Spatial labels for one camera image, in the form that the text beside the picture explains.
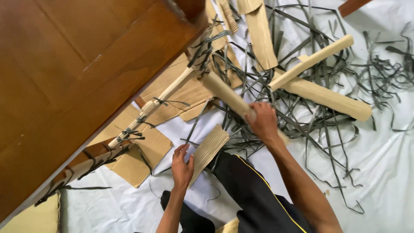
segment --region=brown wood surface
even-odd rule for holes
[[[192,18],[164,0],[2,2],[0,222],[201,34]]]
[[[363,5],[372,0],[347,0],[344,4],[338,7],[339,13],[342,17],[350,15],[352,12],[358,10]]]

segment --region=black pants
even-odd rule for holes
[[[237,212],[239,233],[313,232],[303,214],[284,197],[273,194],[262,174],[248,161],[228,153],[221,153],[215,159],[217,164],[213,174],[242,208]],[[213,164],[214,160],[207,167],[212,168]],[[214,233],[210,220],[201,216],[194,219],[192,224],[181,224],[183,232]]]

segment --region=white floor cloth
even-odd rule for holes
[[[343,2],[340,0],[313,1],[313,5],[334,9]],[[296,3],[295,0],[278,1],[278,5]],[[401,40],[403,38],[400,37],[400,31],[403,26],[414,19],[413,9],[414,1],[410,0],[374,0],[342,20],[347,33],[354,37],[353,50],[360,58],[355,59],[353,63],[364,63],[368,56],[362,35],[363,30],[370,33],[371,40],[374,40],[378,32],[381,32],[380,41]],[[300,8],[289,8],[284,11],[306,21]],[[334,25],[335,15],[323,10],[313,10],[313,15],[316,26],[331,36],[328,20]],[[282,58],[308,37],[308,29],[280,16],[277,17],[277,25],[280,30],[284,31],[282,48],[278,56]],[[414,38],[413,27],[414,24],[407,32],[411,38]],[[246,47],[246,43],[243,41],[246,28],[244,21],[239,22],[239,31],[230,39]],[[338,27],[335,36],[341,37],[342,35]],[[386,52],[385,46],[380,45],[375,49],[380,52],[380,58],[401,62],[402,56]],[[393,46],[405,51],[406,42],[395,43]],[[233,49],[240,64],[244,67],[244,53],[235,47]],[[307,49],[300,53],[310,55],[311,50]],[[347,79],[345,75],[342,75],[341,83],[346,84],[346,88],[334,87],[333,89],[347,93],[351,85],[354,85],[353,79]],[[394,128],[396,129],[412,127],[414,119],[413,90],[414,88],[395,90],[401,98],[400,104],[397,98],[388,101],[395,111]],[[308,111],[305,109],[296,109],[295,115],[299,121],[309,120]],[[342,180],[343,172],[337,168],[341,181],[347,186],[344,189],[344,194],[348,205],[356,207],[356,200],[359,201],[365,214],[357,214],[347,209],[339,190],[330,188],[317,180],[315,182],[323,192],[327,189],[330,191],[330,196],[327,195],[327,199],[344,232],[413,232],[414,223],[410,219],[414,216],[414,185],[412,181],[414,160],[411,159],[414,149],[413,132],[392,132],[390,128],[392,113],[389,109],[385,109],[382,113],[375,109],[373,116],[376,120],[377,131],[372,130],[371,119],[366,122],[357,121],[355,125],[359,127],[360,135],[355,141],[345,145],[350,162],[349,167],[361,169],[360,172],[353,172],[354,181],[356,184],[362,184],[363,187],[354,188],[349,179]],[[218,110],[203,115],[191,140],[200,143],[215,124],[221,124],[223,117],[223,112]],[[194,120],[185,123],[180,117],[176,117],[157,126],[157,129],[174,143],[174,147],[156,167],[155,173],[171,165],[173,150],[183,143],[179,138],[187,137],[193,123]],[[344,141],[347,141],[354,134],[353,127],[344,126],[341,132]],[[331,135],[333,142],[336,142],[335,131],[332,131]],[[313,146],[308,146],[308,148],[310,168],[321,179],[336,184],[329,159]],[[288,149],[303,166],[305,140],[293,140]],[[189,152],[192,153],[194,150],[195,147],[191,146]],[[333,154],[341,162],[344,161],[340,148],[334,149]],[[269,182],[273,192],[285,196],[291,201],[277,165],[269,152],[264,148],[253,155],[251,161]],[[103,166],[95,173],[89,174],[71,185],[73,187],[111,186],[113,188],[107,190],[68,190],[67,228],[69,232],[151,233],[155,232],[163,214],[159,197],[163,190],[171,190],[173,180],[171,172],[168,171],[160,177],[148,177],[136,189]],[[221,195],[215,200],[209,200],[218,196],[219,192],[215,187],[221,191]],[[188,190],[185,202],[201,215],[211,219],[216,228],[235,218],[236,212],[240,209],[217,179],[206,172],[203,172]]]

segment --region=hand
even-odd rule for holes
[[[256,120],[249,114],[246,114],[246,120],[262,142],[270,145],[281,140],[277,133],[276,110],[267,102],[251,103],[249,106],[256,112]]]
[[[179,146],[173,154],[173,163],[171,170],[173,171],[174,188],[186,191],[194,172],[194,157],[190,156],[188,165],[184,162],[184,156],[190,145],[183,144]]]

